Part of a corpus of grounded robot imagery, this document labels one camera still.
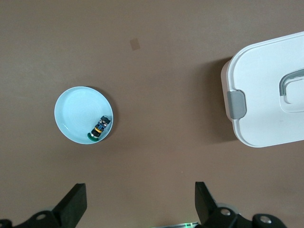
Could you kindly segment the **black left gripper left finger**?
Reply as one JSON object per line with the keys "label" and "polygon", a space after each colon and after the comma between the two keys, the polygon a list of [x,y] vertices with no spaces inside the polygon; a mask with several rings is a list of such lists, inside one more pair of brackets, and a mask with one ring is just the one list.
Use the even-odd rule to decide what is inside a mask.
{"label": "black left gripper left finger", "polygon": [[86,185],[77,183],[52,209],[36,213],[26,228],[76,228],[87,209]]}

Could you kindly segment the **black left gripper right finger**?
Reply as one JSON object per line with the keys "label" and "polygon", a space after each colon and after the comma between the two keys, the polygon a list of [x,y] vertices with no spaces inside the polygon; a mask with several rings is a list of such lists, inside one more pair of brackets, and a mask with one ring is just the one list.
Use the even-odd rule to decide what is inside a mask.
{"label": "black left gripper right finger", "polygon": [[204,182],[195,183],[195,209],[200,228],[247,228],[247,220],[225,204],[217,204]]}

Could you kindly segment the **white lidded storage box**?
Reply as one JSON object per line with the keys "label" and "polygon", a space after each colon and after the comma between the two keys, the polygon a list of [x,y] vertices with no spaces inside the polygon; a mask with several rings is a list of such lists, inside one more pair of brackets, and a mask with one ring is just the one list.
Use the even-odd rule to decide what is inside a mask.
{"label": "white lidded storage box", "polygon": [[222,68],[236,137],[261,148],[304,140],[304,31],[247,46]]}

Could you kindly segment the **small toy car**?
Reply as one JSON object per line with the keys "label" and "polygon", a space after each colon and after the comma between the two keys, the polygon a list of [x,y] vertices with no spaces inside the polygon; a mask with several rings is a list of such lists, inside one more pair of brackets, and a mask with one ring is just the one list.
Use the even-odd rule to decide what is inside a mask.
{"label": "small toy car", "polygon": [[110,119],[108,119],[106,116],[102,116],[91,132],[87,134],[87,137],[93,142],[99,141],[101,134],[107,129],[110,123]]}

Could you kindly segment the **light blue round dish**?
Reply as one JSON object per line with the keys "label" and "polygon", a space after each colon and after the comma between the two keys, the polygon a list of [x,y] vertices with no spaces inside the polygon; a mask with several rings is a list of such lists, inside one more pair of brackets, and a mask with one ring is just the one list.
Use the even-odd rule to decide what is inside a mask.
{"label": "light blue round dish", "polygon": [[[56,101],[54,117],[62,134],[79,144],[94,144],[104,140],[114,124],[114,113],[108,99],[87,86],[72,87],[63,92]],[[91,131],[102,117],[110,123],[98,138],[93,139]]]}

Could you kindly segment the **brown tape patch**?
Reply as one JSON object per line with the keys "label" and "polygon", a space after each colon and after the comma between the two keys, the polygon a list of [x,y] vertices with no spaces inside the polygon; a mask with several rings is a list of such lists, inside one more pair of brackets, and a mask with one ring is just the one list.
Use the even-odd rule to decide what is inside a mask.
{"label": "brown tape patch", "polygon": [[130,45],[131,45],[131,49],[133,51],[135,50],[139,50],[141,47],[140,47],[140,43],[139,43],[139,40],[137,38],[133,38],[130,40]]}

